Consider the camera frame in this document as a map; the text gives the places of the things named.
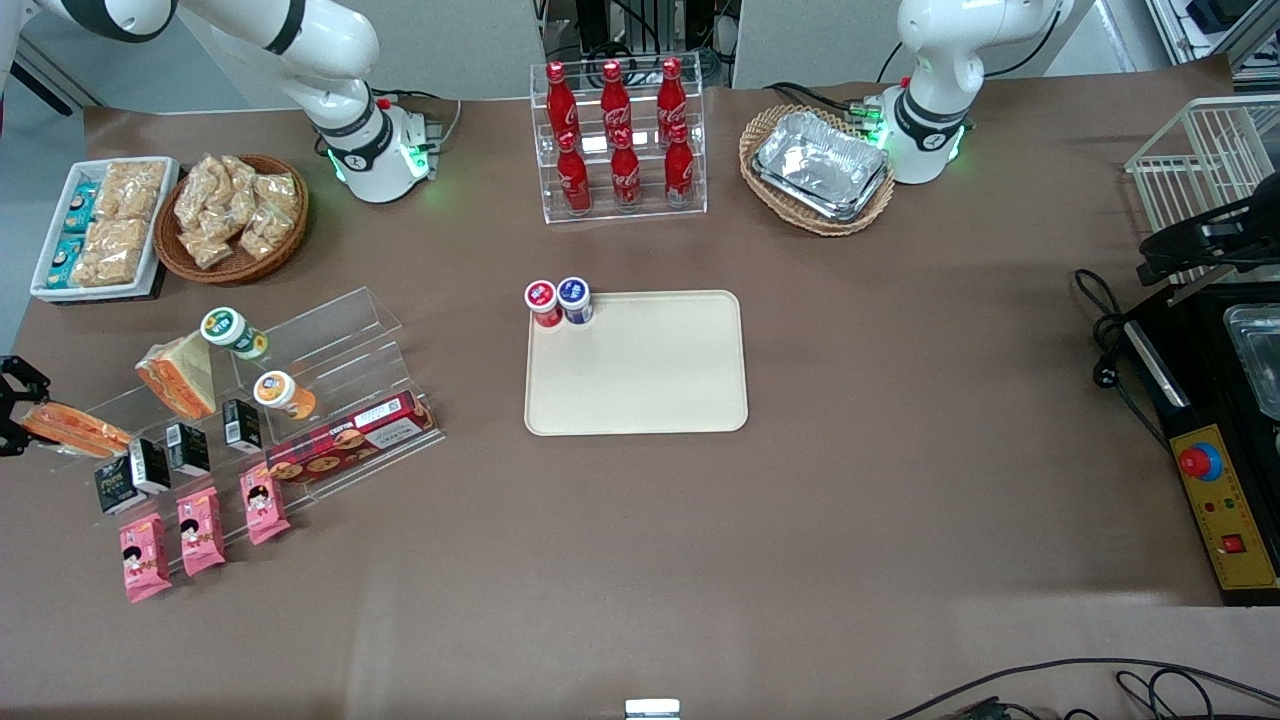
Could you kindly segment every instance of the bottled drink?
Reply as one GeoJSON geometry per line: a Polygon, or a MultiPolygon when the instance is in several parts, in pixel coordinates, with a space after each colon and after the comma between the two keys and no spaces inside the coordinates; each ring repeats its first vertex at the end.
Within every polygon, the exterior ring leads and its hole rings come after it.
{"type": "Polygon", "coordinates": [[[573,137],[562,135],[557,138],[561,149],[556,170],[561,176],[561,190],[568,204],[568,214],[581,217],[591,211],[591,190],[586,184],[586,163],[577,154],[573,137]]]}
{"type": "Polygon", "coordinates": [[[604,61],[604,91],[600,94],[600,113],[604,115],[604,137],[609,147],[617,150],[616,141],[626,129],[627,146],[631,146],[631,97],[622,87],[622,64],[617,60],[604,61]]]}
{"type": "Polygon", "coordinates": [[[694,151],[689,149],[689,126],[671,126],[667,147],[667,204],[687,208],[694,193],[694,151]]]}
{"type": "Polygon", "coordinates": [[[612,137],[613,202],[620,213],[635,213],[640,206],[640,159],[631,149],[631,128],[618,129],[612,137]]]}
{"type": "Polygon", "coordinates": [[[685,124],[685,86],[680,85],[680,58],[662,61],[662,88],[658,90],[658,145],[669,142],[672,126],[685,124]]]}
{"type": "Polygon", "coordinates": [[[564,63],[547,63],[547,79],[550,82],[547,90],[547,117],[552,122],[556,142],[559,142],[561,136],[568,136],[576,145],[582,133],[577,127],[577,100],[564,85],[564,63]]]}

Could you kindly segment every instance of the tabletop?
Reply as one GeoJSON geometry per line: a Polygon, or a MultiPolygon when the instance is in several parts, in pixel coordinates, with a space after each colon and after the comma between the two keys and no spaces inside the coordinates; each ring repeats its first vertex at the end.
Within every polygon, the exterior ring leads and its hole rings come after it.
{"type": "MultiPolygon", "coordinates": [[[[297,111],[91,111],[93,156],[275,155],[312,215],[251,286],[33,302],[17,351],[59,398],[134,387],[133,363],[214,305],[269,327],[369,286],[448,438],[137,606],[114,536],[86,529],[87,489],[40,452],[4,462],[6,715],[550,720],[678,697],[691,719],[876,717],[1073,655],[1274,689],[1280,609],[1219,606],[1165,451],[1091,382],[1092,315],[1069,291],[1088,266],[1140,296],[1121,165],[1187,100],[1229,92],[1220,61],[991,82],[943,176],[840,240],[782,223],[739,176],[767,91],[708,94],[705,215],[564,227],[541,219],[527,101],[467,102],[439,179],[385,206],[338,184],[297,111]],[[530,434],[520,293],[570,274],[732,291],[748,424],[530,434]]],[[[1101,667],[987,689],[1133,712],[1101,667]]]]}

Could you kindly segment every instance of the white tray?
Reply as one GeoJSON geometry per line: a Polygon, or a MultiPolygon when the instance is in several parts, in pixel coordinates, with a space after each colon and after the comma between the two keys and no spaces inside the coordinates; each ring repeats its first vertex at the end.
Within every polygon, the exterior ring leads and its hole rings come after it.
{"type": "Polygon", "coordinates": [[[151,286],[156,279],[156,269],[160,266],[160,259],[156,258],[152,241],[156,215],[160,214],[160,206],[164,205],[165,197],[169,196],[175,184],[178,184],[178,161],[173,158],[116,158],[114,160],[86,160],[72,165],[70,172],[67,173],[67,183],[63,184],[63,195],[54,209],[54,218],[49,222],[49,232],[45,233],[45,247],[40,252],[40,260],[36,261],[36,268],[31,274],[31,296],[45,302],[87,302],[150,295],[151,286]],[[76,186],[86,179],[102,182],[102,178],[106,177],[106,167],[116,160],[159,160],[165,164],[164,179],[160,182],[160,192],[156,195],[156,206],[151,211],[146,245],[142,246],[142,258],[138,260],[138,269],[133,273],[133,282],[104,287],[67,287],[58,290],[45,287],[45,281],[49,278],[49,266],[54,261],[54,251],[58,249],[58,240],[63,234],[63,222],[67,219],[67,209],[70,208],[76,186]]]}
{"type": "Polygon", "coordinates": [[[746,424],[737,297],[593,295],[586,325],[529,323],[525,427],[536,436],[728,433],[746,424]]]}

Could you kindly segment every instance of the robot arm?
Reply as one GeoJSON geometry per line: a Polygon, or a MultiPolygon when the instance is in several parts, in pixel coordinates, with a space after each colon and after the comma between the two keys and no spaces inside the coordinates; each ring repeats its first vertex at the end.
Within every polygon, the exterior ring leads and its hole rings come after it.
{"type": "MultiPolygon", "coordinates": [[[[173,19],[178,0],[0,0],[6,79],[26,8],[37,5],[104,37],[145,42],[173,19]]],[[[388,202],[426,179],[426,123],[364,81],[378,64],[378,33],[333,0],[183,0],[223,50],[274,78],[311,118],[339,177],[361,200],[388,202]]]]}
{"type": "Polygon", "coordinates": [[[916,55],[905,88],[883,95],[884,150],[899,182],[942,173],[986,68],[978,50],[1034,37],[1074,0],[902,0],[897,32],[916,55]]]}

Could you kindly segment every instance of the control panel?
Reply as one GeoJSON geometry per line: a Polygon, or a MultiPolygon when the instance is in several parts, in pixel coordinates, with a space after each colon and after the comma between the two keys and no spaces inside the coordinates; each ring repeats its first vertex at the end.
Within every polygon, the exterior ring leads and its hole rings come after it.
{"type": "Polygon", "coordinates": [[[1277,587],[1275,568],[1240,492],[1217,425],[1175,437],[1169,445],[1217,573],[1217,584],[1222,589],[1277,587]]]}

